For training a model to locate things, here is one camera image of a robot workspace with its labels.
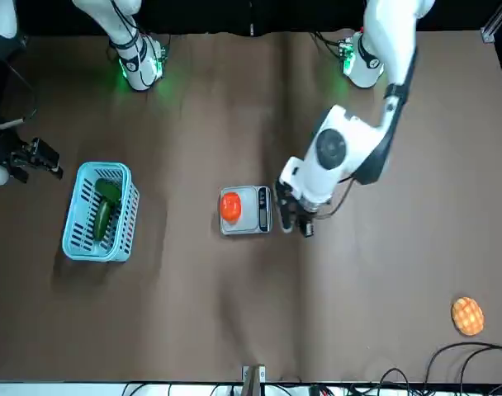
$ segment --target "green led light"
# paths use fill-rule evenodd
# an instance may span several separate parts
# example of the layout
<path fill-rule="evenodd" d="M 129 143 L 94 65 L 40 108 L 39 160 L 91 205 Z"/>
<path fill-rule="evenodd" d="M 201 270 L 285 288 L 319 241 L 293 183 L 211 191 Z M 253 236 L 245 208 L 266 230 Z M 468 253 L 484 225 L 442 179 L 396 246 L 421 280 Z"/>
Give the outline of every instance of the green led light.
<path fill-rule="evenodd" d="M 122 70 L 122 77 L 124 77 L 124 78 L 128 78 L 128 77 L 126 76 L 126 70 L 125 70 L 125 67 L 122 65 L 122 62 L 121 62 L 121 60 L 120 60 L 120 59 L 119 59 L 119 65 L 121 66 L 121 70 Z"/>
<path fill-rule="evenodd" d="M 353 64 L 356 61 L 356 55 L 354 52 L 348 55 L 348 57 L 343 61 L 343 74 L 349 76 L 353 69 Z"/>
<path fill-rule="evenodd" d="M 150 65 L 156 78 L 160 78 L 163 75 L 163 63 L 160 60 L 150 59 Z"/>

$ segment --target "blue plastic basket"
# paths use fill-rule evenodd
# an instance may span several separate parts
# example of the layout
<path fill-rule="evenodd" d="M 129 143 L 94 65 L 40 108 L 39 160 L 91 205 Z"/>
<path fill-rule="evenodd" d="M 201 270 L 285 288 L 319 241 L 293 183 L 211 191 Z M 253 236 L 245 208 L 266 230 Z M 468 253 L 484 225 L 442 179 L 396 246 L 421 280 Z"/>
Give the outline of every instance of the blue plastic basket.
<path fill-rule="evenodd" d="M 95 191 L 95 182 L 101 178 L 120 187 L 122 197 L 111 213 L 104 239 L 96 242 L 93 225 L 102 196 Z M 128 260 L 140 198 L 131 179 L 130 169 L 122 163 L 84 163 L 79 168 L 62 237 L 66 256 L 92 262 Z"/>

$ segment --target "electric wire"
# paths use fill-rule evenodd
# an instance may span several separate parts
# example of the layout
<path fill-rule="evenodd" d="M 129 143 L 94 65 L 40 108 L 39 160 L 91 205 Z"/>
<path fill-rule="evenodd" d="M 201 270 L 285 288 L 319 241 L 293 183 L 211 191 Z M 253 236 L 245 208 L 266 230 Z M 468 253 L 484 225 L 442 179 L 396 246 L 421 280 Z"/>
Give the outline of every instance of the electric wire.
<path fill-rule="evenodd" d="M 272 387 L 274 387 L 274 388 L 278 388 L 282 392 L 284 392 L 285 394 L 287 394 L 288 396 L 291 396 L 291 394 L 287 391 L 287 389 L 283 388 L 281 385 L 277 385 L 277 384 L 269 384 L 269 385 L 272 386 Z"/>
<path fill-rule="evenodd" d="M 498 392 L 501 389 L 502 389 L 502 384 L 499 385 L 499 386 L 497 386 L 497 387 L 495 387 L 495 388 L 493 388 L 488 394 L 493 395 L 493 394 L 495 394 L 496 392 Z"/>
<path fill-rule="evenodd" d="M 381 377 L 380 383 L 377 386 L 377 396 L 380 396 L 381 386 L 384 384 L 385 378 L 391 373 L 398 373 L 403 377 L 403 379 L 405 380 L 405 386 L 407 387 L 407 396 L 409 396 L 410 395 L 409 380 L 407 379 L 407 376 L 405 375 L 405 373 L 397 367 L 392 367 L 391 369 L 387 370 L 385 372 L 385 374 Z"/>
<path fill-rule="evenodd" d="M 150 43 L 150 46 L 152 47 L 152 53 L 153 53 L 153 54 L 154 54 L 154 56 L 155 56 L 155 48 L 154 48 L 154 44 L 152 43 L 151 38 L 150 38 L 147 34 L 143 33 L 143 31 L 142 31 L 142 29 L 141 29 L 140 27 L 138 27 L 138 26 L 136 26 L 135 24 L 133 24 L 132 22 L 130 22 L 130 20 L 129 20 L 126 16 L 125 16 L 125 14 L 123 14 L 123 13 L 122 13 L 121 9 L 117 6 L 117 4 L 116 4 L 115 0 L 110 0 L 110 3 L 111 3 L 111 6 L 113 7 L 113 10 L 116 12 L 116 15 L 117 15 L 117 16 L 119 17 L 119 19 L 121 20 L 121 22 L 122 22 L 123 26 L 124 26 L 124 27 L 126 28 L 126 30 L 128 31 L 128 34 L 130 35 L 130 38 L 132 39 L 132 41 L 134 41 L 134 40 L 135 40 L 134 45 L 135 45 L 135 50 L 136 50 L 136 52 L 137 52 L 137 59 L 138 59 L 138 62 L 139 62 L 138 68 L 139 68 L 139 76 L 140 76 L 141 83 L 142 83 L 145 87 L 147 87 L 147 88 L 151 88 L 151 87 L 154 85 L 154 83 L 156 82 L 156 80 L 158 79 L 158 76 L 157 76 L 157 75 L 155 75 L 155 76 L 154 76 L 154 80 L 153 80 L 150 84 L 147 84 L 147 83 L 144 81 L 144 79 L 143 79 L 143 74 L 142 74 L 141 69 L 140 69 L 140 67 L 141 67 L 140 50 L 139 50 L 139 48 L 138 48 L 138 46 L 137 46 L 137 40 L 135 39 L 134 35 L 132 34 L 132 32 L 130 31 L 130 28 L 129 28 L 128 26 L 130 26 L 130 27 L 132 27 L 132 28 L 134 28 L 134 29 L 138 30 L 138 31 L 140 32 L 141 39 L 142 39 L 143 41 L 145 40 L 145 37 L 148 37 L 148 39 L 147 39 L 147 40 L 148 40 L 148 42 Z"/>
<path fill-rule="evenodd" d="M 469 364 L 469 362 L 471 361 L 471 359 L 473 359 L 475 356 L 481 354 L 482 352 L 486 352 L 486 351 L 502 351 L 502 346 L 491 345 L 491 346 L 479 349 L 478 351 L 474 351 L 473 353 L 471 353 L 466 358 L 466 360 L 464 361 L 464 364 L 462 365 L 462 368 L 460 370 L 460 382 L 459 382 L 459 384 L 460 384 L 460 396 L 462 396 L 464 394 L 464 392 L 463 392 L 463 387 L 464 387 L 464 372 L 466 371 L 467 365 Z"/>
<path fill-rule="evenodd" d="M 339 180 L 337 184 L 345 183 L 345 182 L 349 181 L 352 178 L 353 178 L 353 176 L 350 175 L 349 177 L 345 177 L 344 179 Z"/>
<path fill-rule="evenodd" d="M 128 396 L 134 396 L 134 394 L 136 394 L 136 393 L 139 391 L 139 389 L 144 388 L 146 385 L 150 385 L 150 384 L 148 384 L 148 383 L 147 383 L 147 384 L 141 384 L 140 386 L 138 386 L 137 388 L 135 388 L 135 389 L 132 391 L 132 393 L 131 393 L 131 394 L 129 394 Z"/>
<path fill-rule="evenodd" d="M 212 396 L 213 394 L 215 394 L 215 391 L 220 387 L 220 385 L 218 384 L 217 386 L 215 386 L 212 391 L 211 391 L 211 394 L 209 396 Z"/>
<path fill-rule="evenodd" d="M 449 345 L 444 346 L 443 348 L 440 348 L 439 350 L 437 350 L 433 354 L 433 356 L 431 357 L 431 360 L 429 361 L 429 364 L 427 365 L 427 370 L 425 371 L 425 378 L 424 378 L 424 388 L 422 391 L 423 394 L 426 394 L 425 392 L 427 390 L 427 385 L 429 383 L 429 375 L 431 372 L 431 368 L 433 367 L 434 361 L 444 351 L 447 351 L 447 350 L 450 350 L 453 348 L 457 348 L 457 347 L 484 347 L 483 349 L 488 349 L 490 347 L 493 347 L 494 349 L 502 350 L 502 345 L 491 344 L 488 342 L 456 342 L 454 344 L 449 344 Z"/>
<path fill-rule="evenodd" d="M 329 213 L 326 213 L 326 214 L 317 214 L 315 216 L 315 218 L 317 220 L 324 220 L 324 219 L 329 219 L 330 217 L 332 217 L 333 215 L 335 215 L 337 213 L 337 211 L 341 208 L 341 206 L 343 206 L 344 202 L 346 201 L 347 197 L 348 197 L 348 193 L 350 192 L 350 190 L 352 189 L 352 184 L 354 183 L 354 180 L 353 178 L 350 178 L 349 179 L 350 182 L 349 184 L 347 185 L 347 189 L 344 191 L 343 193 L 343 196 L 341 197 L 341 199 L 339 200 L 339 203 L 335 206 L 335 208 L 330 211 Z"/>
<path fill-rule="evenodd" d="M 328 50 L 328 52 L 330 52 L 330 53 L 332 54 L 332 56 L 333 56 L 334 58 L 336 58 L 337 60 L 341 60 L 341 57 L 339 56 L 339 54 L 338 54 L 338 53 L 336 53 L 336 52 L 335 52 L 335 51 L 331 48 L 332 46 L 335 46 L 335 45 L 331 45 L 331 44 L 329 44 L 329 43 L 327 42 L 327 41 L 329 41 L 329 40 L 325 41 L 326 39 L 325 39 L 324 37 L 322 37 L 322 36 L 318 36 L 318 35 L 316 35 L 316 33 L 310 33 L 310 37 L 311 37 L 311 38 L 312 38 L 312 40 L 314 41 L 314 44 L 315 44 L 315 46 L 317 47 L 317 49 L 318 49 L 318 50 L 320 50 L 320 47 L 319 47 L 319 43 L 317 42 L 317 39 L 319 39 L 319 40 L 323 43 L 324 47 Z"/>
<path fill-rule="evenodd" d="M 21 83 L 27 88 L 27 90 L 31 93 L 32 97 L 32 110 L 29 112 L 29 114 L 24 115 L 23 117 L 17 118 L 15 120 L 7 121 L 2 124 L 0 124 L 0 130 L 6 130 L 7 128 L 11 128 L 13 126 L 17 126 L 20 124 L 23 124 L 24 122 L 30 120 L 33 118 L 38 111 L 38 99 L 35 94 L 35 90 L 33 89 L 32 85 L 30 85 L 27 80 L 25 80 L 21 74 L 19 74 L 5 59 L 3 62 L 6 64 L 8 69 L 14 74 L 20 81 Z"/>

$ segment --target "orange tomato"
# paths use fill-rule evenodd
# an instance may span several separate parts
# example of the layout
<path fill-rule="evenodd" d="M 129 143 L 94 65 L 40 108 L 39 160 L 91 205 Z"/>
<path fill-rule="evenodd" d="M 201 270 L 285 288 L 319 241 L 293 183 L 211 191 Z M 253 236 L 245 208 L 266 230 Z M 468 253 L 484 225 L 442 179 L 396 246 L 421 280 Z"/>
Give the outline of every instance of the orange tomato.
<path fill-rule="evenodd" d="M 221 197 L 220 213 L 225 221 L 235 223 L 242 214 L 242 203 L 240 197 L 235 192 L 228 192 Z"/>

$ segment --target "brown table surface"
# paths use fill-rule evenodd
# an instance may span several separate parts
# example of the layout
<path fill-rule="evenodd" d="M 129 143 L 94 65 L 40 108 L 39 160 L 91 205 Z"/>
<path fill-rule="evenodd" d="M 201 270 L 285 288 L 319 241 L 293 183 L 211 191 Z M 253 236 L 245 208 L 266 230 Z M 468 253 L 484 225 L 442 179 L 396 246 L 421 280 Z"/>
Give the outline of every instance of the brown table surface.
<path fill-rule="evenodd" d="M 126 86 L 106 37 L 34 38 L 15 64 L 39 97 L 19 128 L 61 154 L 64 179 L 0 188 L 0 379 L 421 380 L 439 347 L 465 341 L 451 302 L 502 343 L 502 74 L 478 32 L 420 33 L 414 84 L 381 180 L 355 186 L 305 240 L 278 228 L 222 238 L 226 186 L 271 184 L 338 103 L 377 121 L 386 87 L 357 90 L 307 34 L 172 41 L 167 77 Z M 4 114 L 30 98 L 12 80 Z M 78 166 L 127 164 L 141 194 L 124 265 L 72 263 L 59 245 Z M 462 353 L 433 380 L 453 382 Z M 502 355 L 466 379 L 501 382 Z"/>

